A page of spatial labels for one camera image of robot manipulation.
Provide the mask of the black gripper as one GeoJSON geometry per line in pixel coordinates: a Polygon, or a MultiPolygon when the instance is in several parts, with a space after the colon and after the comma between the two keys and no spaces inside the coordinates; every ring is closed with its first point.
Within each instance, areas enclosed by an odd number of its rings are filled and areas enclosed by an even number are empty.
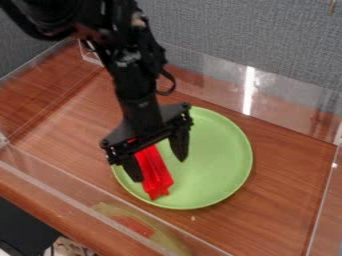
{"type": "Polygon", "coordinates": [[[129,100],[118,97],[122,120],[101,139],[100,147],[110,164],[121,165],[133,182],[144,180],[135,153],[167,139],[177,160],[188,156],[189,130],[193,125],[187,102],[160,105],[155,95],[129,100]]]}

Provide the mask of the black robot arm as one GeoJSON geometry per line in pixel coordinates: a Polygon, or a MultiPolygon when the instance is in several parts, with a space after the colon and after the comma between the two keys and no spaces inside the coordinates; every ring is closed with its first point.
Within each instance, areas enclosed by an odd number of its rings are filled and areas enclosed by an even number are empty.
{"type": "Polygon", "coordinates": [[[143,181],[136,154],[161,140],[169,141],[183,161],[191,105],[157,103],[156,97],[172,91],[160,91],[156,80],[172,75],[164,70],[165,50],[136,0],[0,0],[0,9],[30,37],[45,41],[76,37],[98,56],[122,113],[121,123],[100,142],[108,162],[122,167],[132,181],[143,181]]]}

